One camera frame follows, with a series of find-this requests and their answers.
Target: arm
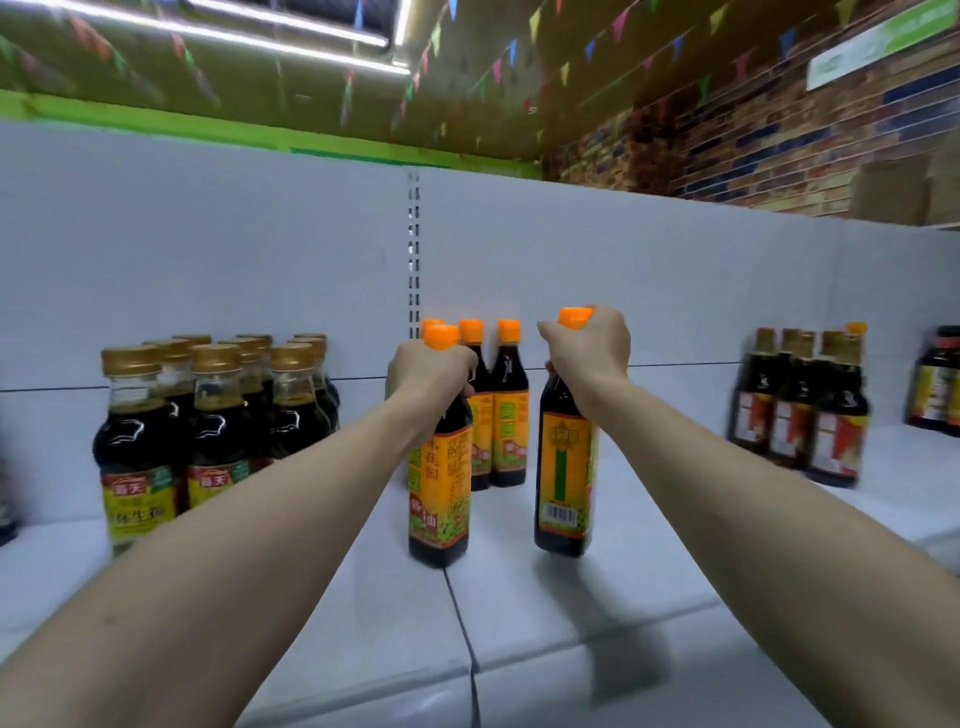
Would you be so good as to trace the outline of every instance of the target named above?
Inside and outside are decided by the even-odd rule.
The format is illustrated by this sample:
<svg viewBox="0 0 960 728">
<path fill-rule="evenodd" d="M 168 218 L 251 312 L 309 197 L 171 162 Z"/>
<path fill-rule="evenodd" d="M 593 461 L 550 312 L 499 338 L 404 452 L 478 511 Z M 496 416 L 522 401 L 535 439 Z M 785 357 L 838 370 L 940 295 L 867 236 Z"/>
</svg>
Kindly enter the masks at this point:
<svg viewBox="0 0 960 728">
<path fill-rule="evenodd" d="M 0 667 L 4 725 L 233 725 L 474 363 L 403 344 L 363 419 L 138 543 Z"/>
<path fill-rule="evenodd" d="M 541 324 L 581 411 L 617 443 L 717 593 L 835 726 L 960 723 L 960 586 L 796 473 L 626 377 L 630 334 L 597 307 Z"/>
</svg>

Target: bottle label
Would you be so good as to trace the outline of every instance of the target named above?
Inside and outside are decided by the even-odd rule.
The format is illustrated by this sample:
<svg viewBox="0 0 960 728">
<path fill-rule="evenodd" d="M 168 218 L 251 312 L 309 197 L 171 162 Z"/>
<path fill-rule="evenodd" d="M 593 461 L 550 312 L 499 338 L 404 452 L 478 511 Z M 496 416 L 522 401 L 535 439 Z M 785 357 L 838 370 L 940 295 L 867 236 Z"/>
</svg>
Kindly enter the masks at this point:
<svg viewBox="0 0 960 728">
<path fill-rule="evenodd" d="M 955 374 L 956 370 L 947 367 L 920 367 L 911 414 L 923 420 L 945 420 Z"/>
<path fill-rule="evenodd" d="M 823 473 L 859 477 L 870 417 L 821 412 L 811 466 Z"/>
<path fill-rule="evenodd" d="M 410 535 L 449 548 L 468 534 L 473 427 L 434 435 L 410 455 Z"/>
<path fill-rule="evenodd" d="M 114 546 L 128 544 L 177 517 L 169 466 L 139 473 L 100 473 L 107 527 Z"/>
<path fill-rule="evenodd" d="M 772 395 L 741 392 L 736 411 L 734 437 L 747 443 L 762 443 L 770 432 L 773 415 Z"/>
<path fill-rule="evenodd" d="M 190 465 L 186 469 L 190 507 L 196 508 L 227 488 L 236 485 L 252 472 L 250 460 L 238 460 L 226 465 Z"/>
<path fill-rule="evenodd" d="M 809 449 L 810 416 L 809 404 L 800 402 L 777 402 L 773 437 L 770 450 L 778 455 L 796 457 Z"/>
<path fill-rule="evenodd" d="M 540 431 L 540 530 L 580 539 L 593 514 L 600 429 L 582 417 L 543 413 Z"/>
<path fill-rule="evenodd" d="M 529 438 L 530 391 L 494 392 L 493 469 L 525 471 Z"/>
<path fill-rule="evenodd" d="M 470 461 L 474 475 L 490 472 L 493 450 L 493 394 L 473 395 L 467 400 L 473 414 L 473 452 Z"/>
</svg>

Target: ceiling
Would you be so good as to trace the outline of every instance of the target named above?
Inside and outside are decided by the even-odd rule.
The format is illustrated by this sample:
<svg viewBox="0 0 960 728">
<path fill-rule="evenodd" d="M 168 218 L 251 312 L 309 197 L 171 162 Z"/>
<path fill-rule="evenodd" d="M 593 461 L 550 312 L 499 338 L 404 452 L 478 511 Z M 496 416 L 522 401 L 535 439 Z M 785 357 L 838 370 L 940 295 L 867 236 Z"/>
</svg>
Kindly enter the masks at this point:
<svg viewBox="0 0 960 728">
<path fill-rule="evenodd" d="M 780 34 L 798 37 L 836 23 L 835 0 L 731 0 L 716 33 L 709 17 L 724 0 L 411 0 L 402 47 L 384 50 L 303 31 L 197 10 L 164 0 L 86 0 L 128 12 L 180 17 L 281 42 L 406 61 L 419 87 L 401 113 L 412 77 L 357 69 L 343 114 L 348 72 L 342 66 L 274 56 L 222 41 L 188 38 L 189 66 L 167 34 L 0 0 L 0 36 L 33 63 L 0 56 L 0 87 L 165 109 L 307 132 L 392 141 L 496 158 L 534 159 L 588 133 L 634 104 L 683 91 L 696 103 L 696 82 L 733 79 L 733 60 L 755 49 L 751 64 L 779 52 Z M 256 0 L 271 7 L 272 0 Z M 273 0 L 289 10 L 353 25 L 356 0 Z M 365 30 L 392 36 L 397 0 L 364 0 Z M 540 9 L 536 42 L 531 16 Z M 627 10 L 621 37 L 613 22 Z M 440 27 L 440 52 L 427 51 Z M 674 61 L 671 41 L 683 36 Z M 516 40 L 511 64 L 510 45 Z M 587 45 L 594 41 L 588 59 Z M 118 70 L 116 56 L 126 62 Z M 493 66 L 500 60 L 500 80 Z M 562 78 L 565 64 L 566 79 Z"/>
</svg>

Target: ceiling light tube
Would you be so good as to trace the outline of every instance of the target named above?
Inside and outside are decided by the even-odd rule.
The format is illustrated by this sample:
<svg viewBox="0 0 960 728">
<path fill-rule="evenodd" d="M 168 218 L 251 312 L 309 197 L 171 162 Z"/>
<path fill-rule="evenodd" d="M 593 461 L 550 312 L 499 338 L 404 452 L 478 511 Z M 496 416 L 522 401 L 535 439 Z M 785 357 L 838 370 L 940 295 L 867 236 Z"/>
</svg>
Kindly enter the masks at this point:
<svg viewBox="0 0 960 728">
<path fill-rule="evenodd" d="M 390 40 L 384 36 L 357 31 L 343 25 L 311 20 L 310 18 L 292 15 L 288 12 L 261 10 L 257 6 L 240 5 L 239 3 L 227 2 L 227 0 L 187 0 L 187 2 L 195 8 L 203 8 L 204 10 L 222 12 L 227 15 L 245 17 L 249 20 L 258 20 L 262 23 L 275 23 L 276 25 L 283 25 L 287 28 L 296 28 L 300 31 L 319 33 L 322 36 L 334 36 L 342 38 L 343 40 L 355 40 L 358 43 L 367 43 L 368 45 L 375 45 L 378 48 L 386 48 L 390 43 Z"/>
<path fill-rule="evenodd" d="M 9 4 L 25 5 L 32 7 L 48 8 L 53 10 L 63 10 L 75 12 L 77 15 L 86 17 L 100 18 L 103 20 L 112 20 L 113 22 L 125 25 L 135 25 L 140 28 L 149 28 L 155 31 L 165 33 L 179 33 L 181 36 L 208 38 L 210 40 L 220 40 L 224 43 L 234 45 L 244 45 L 249 48 L 258 48 L 271 53 L 279 53 L 285 56 L 297 56 L 299 58 L 310 59 L 312 61 L 325 61 L 327 63 L 336 63 L 338 65 L 351 66 L 353 68 L 365 68 L 370 71 L 379 71 L 381 73 L 392 73 L 398 76 L 409 76 L 410 69 L 401 66 L 391 65 L 381 61 L 369 61 L 357 56 L 348 56 L 343 53 L 331 53 L 314 48 L 302 48 L 298 45 L 289 43 L 279 43 L 275 40 L 268 40 L 261 36 L 248 36 L 240 33 L 230 33 L 218 28 L 210 28 L 204 25 L 194 25 L 184 23 L 178 20 L 158 19 L 148 15 L 140 15 L 134 12 L 126 12 L 108 8 L 103 5 L 91 5 L 80 2 L 79 0 L 7 0 Z"/>
<path fill-rule="evenodd" d="M 396 11 L 396 28 L 394 29 L 394 45 L 399 48 L 407 37 L 407 23 L 410 22 L 410 3 L 413 0 L 400 0 L 399 10 Z"/>
</svg>

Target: barcode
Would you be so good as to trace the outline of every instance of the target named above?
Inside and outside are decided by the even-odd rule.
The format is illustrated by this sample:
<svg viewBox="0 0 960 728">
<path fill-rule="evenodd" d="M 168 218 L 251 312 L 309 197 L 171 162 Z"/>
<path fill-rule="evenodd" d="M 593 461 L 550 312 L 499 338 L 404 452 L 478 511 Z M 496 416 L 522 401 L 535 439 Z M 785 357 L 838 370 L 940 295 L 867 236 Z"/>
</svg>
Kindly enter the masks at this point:
<svg viewBox="0 0 960 728">
<path fill-rule="evenodd" d="M 577 525 L 577 509 L 563 508 L 553 503 L 544 503 L 540 509 L 540 518 L 557 525 Z"/>
</svg>

